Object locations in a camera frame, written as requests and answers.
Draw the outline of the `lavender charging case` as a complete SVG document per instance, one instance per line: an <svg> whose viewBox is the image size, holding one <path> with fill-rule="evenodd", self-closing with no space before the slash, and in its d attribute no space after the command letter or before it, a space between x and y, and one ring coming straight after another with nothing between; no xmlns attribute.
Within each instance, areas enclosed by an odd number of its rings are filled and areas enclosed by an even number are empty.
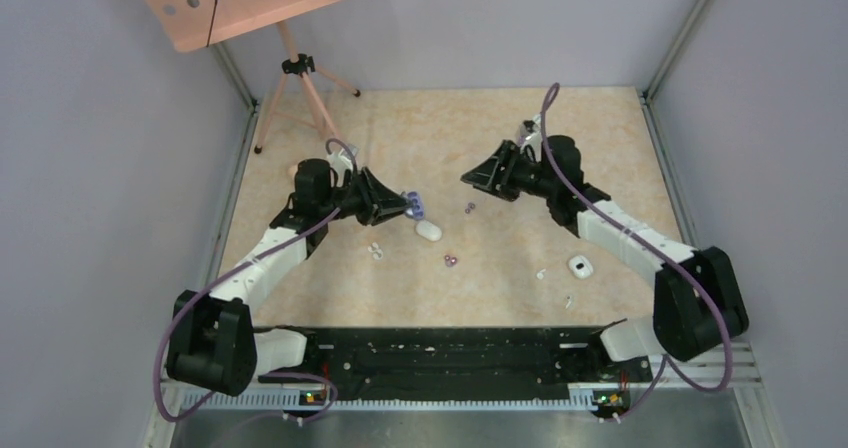
<svg viewBox="0 0 848 448"><path fill-rule="evenodd" d="M405 216L415 221L423 220L425 218L425 209L419 193L416 191L410 191L403 192L402 195L408 201Z"/></svg>

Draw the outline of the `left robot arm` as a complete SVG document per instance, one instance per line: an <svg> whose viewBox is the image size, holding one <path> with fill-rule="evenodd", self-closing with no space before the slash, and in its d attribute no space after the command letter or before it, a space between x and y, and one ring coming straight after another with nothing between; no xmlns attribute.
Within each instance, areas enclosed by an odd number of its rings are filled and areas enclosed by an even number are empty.
<svg viewBox="0 0 848 448"><path fill-rule="evenodd" d="M330 222L353 217L376 226L411 206L367 168L318 158L300 162L293 193L257 245L210 287L186 290L176 300L164 358L168 377L230 396L282 368L297 381L314 378L321 356L307 336L289 328L258 329L254 312L322 244Z"/></svg>

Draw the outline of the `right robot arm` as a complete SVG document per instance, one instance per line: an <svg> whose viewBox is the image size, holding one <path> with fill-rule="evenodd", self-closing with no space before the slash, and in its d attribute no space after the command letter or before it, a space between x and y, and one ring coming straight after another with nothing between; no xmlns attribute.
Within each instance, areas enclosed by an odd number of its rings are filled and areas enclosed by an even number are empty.
<svg viewBox="0 0 848 448"><path fill-rule="evenodd" d="M589 372L612 380L627 361L669 355L689 361L745 333L750 321L727 253L672 240L628 215L585 182L575 141L554 135L519 146L505 140L461 181L512 202L522 194L545 200L554 222L594 243L636 272L654 290L653 313L603 329L586 353Z"/></svg>

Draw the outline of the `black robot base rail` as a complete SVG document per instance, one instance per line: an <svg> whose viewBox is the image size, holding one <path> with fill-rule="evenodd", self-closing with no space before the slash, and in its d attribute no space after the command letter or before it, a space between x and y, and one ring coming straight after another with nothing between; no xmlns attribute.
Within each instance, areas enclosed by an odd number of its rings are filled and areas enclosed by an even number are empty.
<svg viewBox="0 0 848 448"><path fill-rule="evenodd" d="M611 362L597 327L307 328L295 372L345 402L559 401L580 383L648 382L647 358Z"/></svg>

